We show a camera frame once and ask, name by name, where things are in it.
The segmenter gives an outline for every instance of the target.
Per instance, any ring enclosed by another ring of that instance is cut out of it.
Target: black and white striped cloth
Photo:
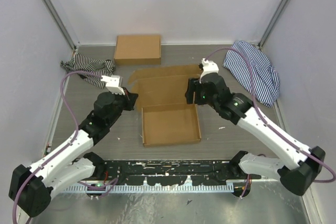
[[[245,41],[236,41],[232,48],[241,52],[250,63],[253,72],[255,95],[259,102],[271,107],[279,96],[280,79],[267,56]],[[237,81],[251,93],[251,80],[246,63],[241,56],[229,50],[223,67],[230,70]]]
[[[111,76],[113,75],[113,71],[116,69],[111,60],[91,59],[81,54],[75,54],[74,57],[67,62],[61,61],[60,65],[67,73],[81,70],[89,71],[99,76]],[[106,85],[106,82],[101,81],[97,77],[90,76],[88,74],[79,74],[79,76],[88,83],[101,89],[103,89]]]

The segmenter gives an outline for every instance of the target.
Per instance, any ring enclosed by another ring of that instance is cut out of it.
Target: robotic arm
[[[279,157],[267,158],[240,151],[230,161],[231,172],[235,175],[257,174],[280,180],[289,191],[302,196],[321,172],[322,166],[286,143],[269,125],[300,150],[321,161],[324,161],[326,154],[324,150],[300,143],[261,113],[268,122],[266,125],[250,99],[241,93],[230,92],[223,77],[218,75],[218,66],[213,61],[203,59],[200,68],[203,70],[201,77],[189,79],[185,94],[187,103],[210,105],[219,116],[253,134]]]
[[[95,153],[87,153],[83,158],[75,160],[80,154],[98,144],[110,131],[120,117],[122,111],[134,109],[138,94],[129,93],[126,88],[120,87],[121,77],[103,76],[109,92],[98,95],[93,110],[79,125],[76,139],[72,141],[75,132],[59,147],[41,160],[29,167],[19,165],[14,171],[9,190],[9,197],[14,200],[19,188],[33,171],[68,145],[59,155],[43,166],[25,186],[20,194],[18,205],[30,217],[38,216],[43,212],[51,200],[61,191],[88,177],[101,178],[106,171],[104,160]]]

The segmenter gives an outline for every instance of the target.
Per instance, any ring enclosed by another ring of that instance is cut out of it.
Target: gray floor
[[[218,47],[218,45],[162,46],[161,65],[199,64],[203,57]],[[80,47],[79,53],[92,58],[112,59],[114,47]],[[232,92],[241,92],[249,96],[231,73],[222,67],[225,54],[225,51],[221,51],[211,58],[218,64],[219,74],[224,77]],[[130,74],[137,68],[145,67],[148,66],[117,66],[115,74],[123,76],[123,85],[129,88],[127,80]],[[79,122],[92,110],[93,103],[101,92],[103,90],[86,83],[78,76],[70,78],[66,98]],[[272,121],[276,122],[273,108],[266,108],[263,105],[260,107]],[[125,111],[111,132],[90,151],[104,159],[230,159],[240,150],[274,156],[262,142],[220,118],[209,106],[199,106],[198,112],[202,133],[202,140],[198,144],[143,147],[141,114],[137,111]],[[53,139],[53,148],[68,138],[74,130],[73,124],[69,112],[63,106]]]
[[[231,193],[110,194],[99,200],[62,193],[33,223],[307,224],[309,220],[301,197],[278,183],[253,182],[243,200]]]

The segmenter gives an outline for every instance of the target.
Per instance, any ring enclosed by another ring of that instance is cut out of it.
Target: red wire
[[[107,178],[109,177],[109,172],[106,171],[105,174],[106,174],[106,176],[105,176],[105,179],[104,179],[104,182],[103,182],[104,185],[105,185],[105,182],[106,182]]]

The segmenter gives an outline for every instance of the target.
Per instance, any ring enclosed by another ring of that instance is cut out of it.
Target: closed cardboard box
[[[160,35],[120,35],[114,61],[117,65],[160,65]]]
[[[144,146],[198,143],[201,140],[196,104],[186,104],[189,78],[198,78],[198,65],[147,68],[135,71],[129,84],[138,93]]]

